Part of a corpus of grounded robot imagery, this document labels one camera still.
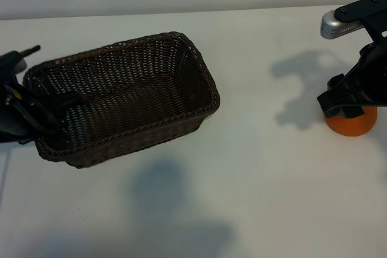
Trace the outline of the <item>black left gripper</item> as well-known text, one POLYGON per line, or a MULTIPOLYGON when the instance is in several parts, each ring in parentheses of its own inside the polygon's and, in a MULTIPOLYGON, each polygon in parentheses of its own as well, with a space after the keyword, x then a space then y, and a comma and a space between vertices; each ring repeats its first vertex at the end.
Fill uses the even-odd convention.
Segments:
MULTIPOLYGON (((82 101, 78 94, 58 94, 55 108, 66 111, 82 101)), ((52 110, 21 85, 1 86, 1 143, 29 143, 59 130, 52 110)))

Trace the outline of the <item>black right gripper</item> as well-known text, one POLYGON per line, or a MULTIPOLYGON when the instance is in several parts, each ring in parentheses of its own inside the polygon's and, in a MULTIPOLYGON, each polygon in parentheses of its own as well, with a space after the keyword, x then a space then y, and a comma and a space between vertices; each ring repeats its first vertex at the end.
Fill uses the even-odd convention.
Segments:
POLYGON ((361 106, 386 106, 386 39, 361 50, 358 63, 317 98, 325 118, 363 115, 361 106))

